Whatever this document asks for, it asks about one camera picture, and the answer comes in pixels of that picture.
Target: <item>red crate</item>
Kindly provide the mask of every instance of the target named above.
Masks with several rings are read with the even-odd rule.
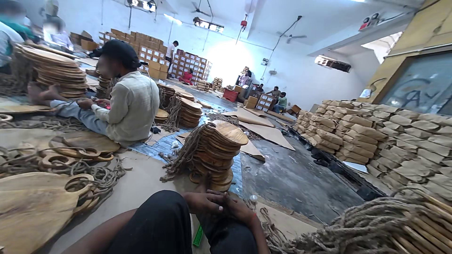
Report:
[[[228,89],[225,89],[223,97],[230,102],[235,102],[237,100],[238,95],[239,95],[239,93],[237,93],[235,91],[230,91]]]

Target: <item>white wall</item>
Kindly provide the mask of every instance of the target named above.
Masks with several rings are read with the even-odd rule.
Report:
[[[68,31],[81,33],[85,30],[95,40],[98,32],[109,31],[111,28],[123,32],[145,33],[163,40],[165,45],[178,40],[182,50],[213,62],[209,81],[214,77],[221,77],[224,86],[233,85],[239,72],[244,66],[248,66],[254,74],[254,83],[264,83],[265,91],[279,86],[281,91],[287,93],[288,102],[303,109],[309,110],[314,103],[321,103],[323,99],[356,98],[364,88],[354,71],[345,73],[314,64],[314,57],[307,56],[312,52],[311,46],[296,40],[292,40],[291,44],[281,40],[264,73],[265,66],[260,63],[263,58],[270,57],[271,49],[278,40],[277,36],[252,31],[247,40],[239,40],[236,45],[240,25],[214,19],[213,22],[225,26],[224,32],[209,32],[207,37],[208,30],[193,25],[195,15],[189,13],[190,10],[174,16],[183,21],[179,26],[163,16],[164,10],[158,9],[159,14],[154,22],[155,14],[132,9],[129,29],[130,9],[113,0],[104,0],[103,8],[102,0],[65,0],[60,1],[59,9],[58,15],[66,22]],[[273,69],[278,74],[269,79],[268,70]]]
[[[380,66],[380,62],[373,50],[348,56],[352,69],[354,69],[360,81],[366,85]]]

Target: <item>woman in red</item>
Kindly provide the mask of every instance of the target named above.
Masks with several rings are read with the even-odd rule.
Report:
[[[179,78],[179,81],[183,82],[183,83],[188,83],[190,85],[193,85],[192,84],[192,78],[193,78],[192,74],[193,74],[193,70],[192,69],[190,69],[189,71],[184,72],[184,75]]]

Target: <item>ceiling fan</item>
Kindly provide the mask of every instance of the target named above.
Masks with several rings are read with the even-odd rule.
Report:
[[[289,35],[289,36],[287,36],[287,35],[285,35],[285,34],[283,34],[281,32],[276,32],[276,33],[279,34],[279,35],[282,34],[282,36],[287,37],[287,43],[290,43],[290,41],[292,39],[301,39],[301,38],[306,38],[307,37],[307,35],[300,35],[300,36]]]
[[[195,12],[199,12],[199,13],[202,13],[202,14],[204,14],[204,15],[208,16],[208,17],[211,17],[211,15],[210,15],[210,14],[207,14],[207,13],[205,13],[205,12],[202,12],[202,11],[200,11],[200,10],[199,10],[199,8],[201,7],[201,1],[202,1],[202,0],[199,0],[199,4],[198,4],[198,6],[196,6],[196,3],[195,3],[195,2],[192,2],[193,6],[195,7],[195,10],[194,10],[194,11],[192,11],[192,13],[195,13]]]

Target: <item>yellow wall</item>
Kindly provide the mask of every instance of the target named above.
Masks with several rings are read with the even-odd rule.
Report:
[[[389,55],[411,50],[452,43],[452,0],[426,0]],[[403,70],[417,56],[427,52],[415,52],[387,57],[367,84],[370,98],[359,98],[360,102],[378,103],[391,89]]]

